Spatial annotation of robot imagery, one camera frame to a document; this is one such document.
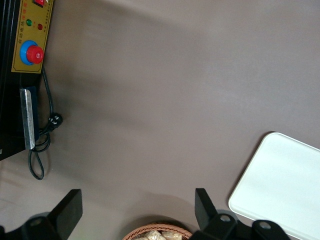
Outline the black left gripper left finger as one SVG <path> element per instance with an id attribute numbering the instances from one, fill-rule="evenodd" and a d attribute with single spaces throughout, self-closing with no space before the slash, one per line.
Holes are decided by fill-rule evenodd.
<path id="1" fill-rule="evenodd" d="M 83 216 L 80 189 L 72 189 L 47 215 L 28 219 L 20 227 L 5 232 L 0 227 L 2 240 L 67 240 Z"/>

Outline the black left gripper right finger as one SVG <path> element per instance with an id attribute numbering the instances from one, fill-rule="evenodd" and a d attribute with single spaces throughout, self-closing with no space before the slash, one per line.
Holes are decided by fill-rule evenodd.
<path id="1" fill-rule="evenodd" d="M 290 237 L 275 222 L 256 220 L 242 223 L 230 211 L 218 211 L 204 188 L 195 189 L 194 213 L 199 230 L 192 240 L 288 240 Z"/>

